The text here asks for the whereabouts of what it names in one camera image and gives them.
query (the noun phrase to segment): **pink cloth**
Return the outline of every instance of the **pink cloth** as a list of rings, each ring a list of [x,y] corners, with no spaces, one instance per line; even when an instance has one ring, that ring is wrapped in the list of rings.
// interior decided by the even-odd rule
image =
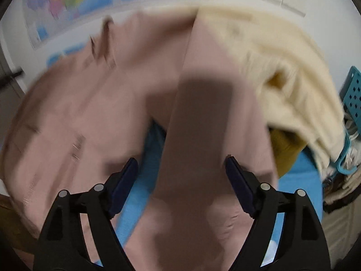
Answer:
[[[272,186],[277,175],[252,89],[194,15],[106,22],[101,36],[41,77],[4,145],[1,173],[15,206],[38,235],[60,190],[88,191],[128,158],[140,160],[151,118],[167,138],[126,254],[137,271],[228,270],[252,219],[226,177],[225,157]]]

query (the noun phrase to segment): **cream colored cloth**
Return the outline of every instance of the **cream colored cloth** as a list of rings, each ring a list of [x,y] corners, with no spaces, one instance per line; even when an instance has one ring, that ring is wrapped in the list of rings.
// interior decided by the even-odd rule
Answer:
[[[322,53],[297,26],[250,9],[202,7],[198,17],[255,88],[270,127],[293,131],[319,172],[344,146],[342,103]]]

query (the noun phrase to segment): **olive yellow cloth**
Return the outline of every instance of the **olive yellow cloth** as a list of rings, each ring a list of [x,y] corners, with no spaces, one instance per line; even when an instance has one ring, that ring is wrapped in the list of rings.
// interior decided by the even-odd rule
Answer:
[[[252,84],[269,127],[295,132],[322,172],[344,146],[342,103],[315,42],[297,26],[252,9],[197,13]]]
[[[307,144],[297,134],[279,129],[270,129],[270,136],[278,176],[282,177],[291,170]]]

